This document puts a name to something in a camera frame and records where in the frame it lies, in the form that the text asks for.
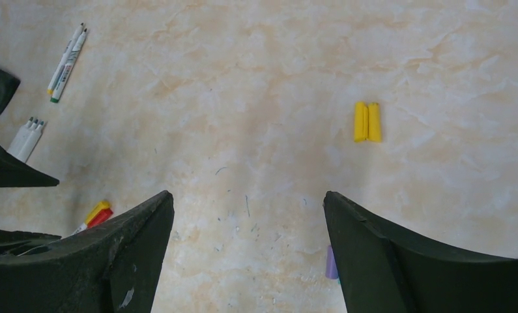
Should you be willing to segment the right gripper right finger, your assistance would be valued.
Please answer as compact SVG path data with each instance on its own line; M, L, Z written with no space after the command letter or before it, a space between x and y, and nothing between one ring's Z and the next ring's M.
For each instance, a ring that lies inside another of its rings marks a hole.
M518 312L518 259L436 241L338 192L323 209L349 312Z

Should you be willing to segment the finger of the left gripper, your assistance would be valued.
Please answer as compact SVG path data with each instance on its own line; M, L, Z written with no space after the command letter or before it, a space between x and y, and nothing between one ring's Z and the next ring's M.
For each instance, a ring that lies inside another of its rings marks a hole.
M47 233L0 230L0 256L7 254L18 256L32 248L60 239L60 235Z
M0 146L0 188L50 187L58 184L58 179L30 167Z

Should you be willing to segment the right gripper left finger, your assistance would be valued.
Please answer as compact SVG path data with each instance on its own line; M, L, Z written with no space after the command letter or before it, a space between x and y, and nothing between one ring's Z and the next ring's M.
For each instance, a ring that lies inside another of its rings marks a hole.
M0 256L0 312L150 312L173 218L163 191L88 230Z

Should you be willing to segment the teal cap white marker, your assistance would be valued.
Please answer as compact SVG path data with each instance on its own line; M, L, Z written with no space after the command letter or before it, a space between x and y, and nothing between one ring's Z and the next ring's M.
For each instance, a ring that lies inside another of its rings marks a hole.
M27 162L31 153L33 152L36 144L38 143L42 131L44 129L45 121L36 121L31 127L31 134L28 139L25 141L23 147L20 149L18 153L18 159L22 162Z

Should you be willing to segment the purple pen cap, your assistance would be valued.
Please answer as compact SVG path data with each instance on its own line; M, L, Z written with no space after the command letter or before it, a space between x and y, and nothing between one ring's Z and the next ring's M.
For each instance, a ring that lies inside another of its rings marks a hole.
M328 245L326 249L326 266L325 266L325 277L330 280L338 280L339 274L335 261L334 251L331 245Z

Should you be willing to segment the orange cap white marker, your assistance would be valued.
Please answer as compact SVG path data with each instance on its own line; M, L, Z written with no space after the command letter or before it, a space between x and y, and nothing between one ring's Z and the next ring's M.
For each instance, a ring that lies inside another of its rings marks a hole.
M98 202L93 210L87 215L85 221L72 233L73 235L87 230L87 224L103 209L111 209L111 204L107 200Z

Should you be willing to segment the green end white marker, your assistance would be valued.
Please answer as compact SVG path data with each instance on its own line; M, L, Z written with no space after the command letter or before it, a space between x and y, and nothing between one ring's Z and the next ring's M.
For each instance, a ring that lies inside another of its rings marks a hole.
M55 89L53 90L53 94L50 97L50 101L52 103L58 103L60 101L63 91L64 91L66 84L68 82L68 79L72 73L74 65L78 59L78 56L80 54L80 51L82 49L82 46L85 42L86 37L87 37L87 28L84 26L83 31L81 32L81 35L78 37L74 47L72 48L72 51L70 52L70 54L68 56L68 59L66 60L63 72L60 74L57 85L55 86Z

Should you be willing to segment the yellow pen cap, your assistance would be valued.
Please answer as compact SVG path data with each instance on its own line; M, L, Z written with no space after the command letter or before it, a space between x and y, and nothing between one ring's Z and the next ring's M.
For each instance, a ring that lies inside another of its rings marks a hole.
M372 142L382 141L381 112L379 104L371 102L368 108L368 140Z
M354 108L354 141L362 142L368 137L368 107L364 102L357 102Z

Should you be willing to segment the light blue cap marker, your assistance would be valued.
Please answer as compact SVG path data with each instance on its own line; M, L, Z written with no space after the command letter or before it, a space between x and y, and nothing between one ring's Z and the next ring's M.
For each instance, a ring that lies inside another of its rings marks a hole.
M31 127L34 124L34 117L30 117L29 120L22 125L18 132L16 133L12 143L10 144L9 148L7 149L7 152L16 157L20 151L20 149L23 147L25 141L28 139L28 137L31 134Z

